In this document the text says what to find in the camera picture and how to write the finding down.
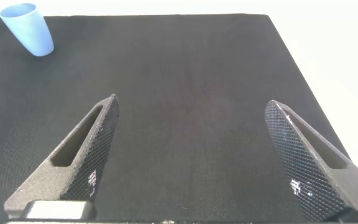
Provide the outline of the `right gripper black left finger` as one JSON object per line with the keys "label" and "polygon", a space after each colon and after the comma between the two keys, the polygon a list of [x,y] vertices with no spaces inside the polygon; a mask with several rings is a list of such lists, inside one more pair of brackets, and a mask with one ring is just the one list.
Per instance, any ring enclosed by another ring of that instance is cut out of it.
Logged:
{"label": "right gripper black left finger", "polygon": [[36,200],[94,202],[119,121],[115,94],[96,103],[4,202],[9,218]]}

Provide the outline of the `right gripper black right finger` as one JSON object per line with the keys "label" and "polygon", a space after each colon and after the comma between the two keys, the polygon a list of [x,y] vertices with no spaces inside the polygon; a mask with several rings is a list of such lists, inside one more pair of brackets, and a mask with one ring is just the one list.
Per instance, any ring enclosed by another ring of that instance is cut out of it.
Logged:
{"label": "right gripper black right finger", "polygon": [[305,220],[358,222],[358,167],[287,105],[264,119]]}

